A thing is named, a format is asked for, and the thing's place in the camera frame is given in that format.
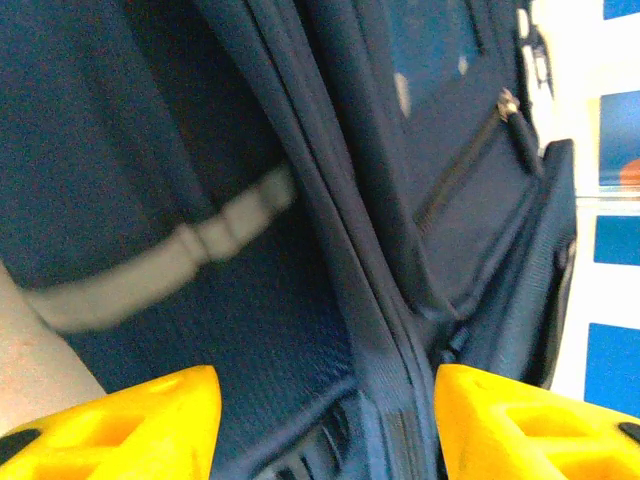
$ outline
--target yellow plastic part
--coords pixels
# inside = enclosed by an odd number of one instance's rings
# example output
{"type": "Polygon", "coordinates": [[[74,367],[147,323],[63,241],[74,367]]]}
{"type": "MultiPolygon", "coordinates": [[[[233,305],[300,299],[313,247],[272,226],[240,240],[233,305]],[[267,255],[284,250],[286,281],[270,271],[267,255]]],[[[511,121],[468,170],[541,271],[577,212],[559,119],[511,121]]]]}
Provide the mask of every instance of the yellow plastic part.
{"type": "Polygon", "coordinates": [[[438,370],[435,411],[450,480],[640,479],[619,412],[462,365],[438,370]]]}
{"type": "Polygon", "coordinates": [[[182,370],[16,428],[41,435],[0,480],[208,479],[220,413],[213,367],[182,370]]]}

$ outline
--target zipper pocket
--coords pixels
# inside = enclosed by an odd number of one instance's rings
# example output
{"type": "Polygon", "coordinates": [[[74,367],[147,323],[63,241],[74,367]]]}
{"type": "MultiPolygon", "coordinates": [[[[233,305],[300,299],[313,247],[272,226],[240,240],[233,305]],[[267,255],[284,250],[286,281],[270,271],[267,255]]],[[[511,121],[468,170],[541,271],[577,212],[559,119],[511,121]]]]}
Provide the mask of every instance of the zipper pocket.
{"type": "Polygon", "coordinates": [[[538,155],[537,141],[519,106],[518,100],[511,92],[506,88],[503,89],[489,118],[454,160],[453,165],[440,176],[433,188],[433,193],[416,212],[414,220],[422,236],[429,233],[435,216],[446,205],[451,192],[471,171],[476,161],[482,158],[482,151],[489,146],[489,140],[501,123],[508,126],[510,137],[516,144],[527,170],[536,177],[542,178],[544,168],[538,155]]]}

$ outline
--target zipper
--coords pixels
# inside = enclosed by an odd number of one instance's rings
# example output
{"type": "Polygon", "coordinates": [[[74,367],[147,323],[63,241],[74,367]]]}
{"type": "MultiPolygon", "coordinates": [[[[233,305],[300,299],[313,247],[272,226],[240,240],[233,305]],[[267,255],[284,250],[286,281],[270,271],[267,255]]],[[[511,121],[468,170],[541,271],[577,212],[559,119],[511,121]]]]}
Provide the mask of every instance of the zipper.
{"type": "Polygon", "coordinates": [[[537,140],[519,107],[518,99],[509,90],[503,89],[489,118],[454,160],[453,165],[440,176],[433,193],[415,214],[414,220],[422,236],[429,233],[435,216],[449,201],[452,191],[462,178],[482,158],[482,150],[489,144],[489,140],[502,123],[508,126],[510,137],[516,144],[527,171],[538,178],[544,175],[542,160],[538,156],[537,140]]]}

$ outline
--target zipper track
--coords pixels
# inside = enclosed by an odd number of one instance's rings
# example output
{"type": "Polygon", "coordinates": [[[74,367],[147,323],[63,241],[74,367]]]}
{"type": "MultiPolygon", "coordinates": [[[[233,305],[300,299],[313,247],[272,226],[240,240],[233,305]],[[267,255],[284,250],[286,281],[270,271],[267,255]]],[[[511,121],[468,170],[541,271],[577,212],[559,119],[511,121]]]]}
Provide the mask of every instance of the zipper track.
{"type": "Polygon", "coordinates": [[[455,159],[453,165],[440,175],[433,188],[433,193],[414,215],[415,223],[422,236],[429,233],[435,216],[449,200],[452,190],[459,185],[462,178],[469,173],[475,163],[482,157],[482,150],[501,123],[500,111],[496,107],[471,142],[465,146],[464,150],[455,159]]]}

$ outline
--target zipper pull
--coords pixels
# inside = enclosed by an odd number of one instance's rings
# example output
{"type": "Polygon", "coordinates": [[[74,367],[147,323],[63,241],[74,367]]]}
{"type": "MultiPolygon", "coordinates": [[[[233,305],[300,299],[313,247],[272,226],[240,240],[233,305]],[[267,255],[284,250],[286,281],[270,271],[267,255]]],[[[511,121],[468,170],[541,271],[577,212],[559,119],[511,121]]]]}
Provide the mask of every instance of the zipper pull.
{"type": "Polygon", "coordinates": [[[497,107],[500,118],[509,127],[509,132],[518,147],[527,170],[536,177],[542,178],[544,166],[542,159],[538,155],[538,140],[519,110],[520,102],[505,88],[500,93],[497,107]]]}

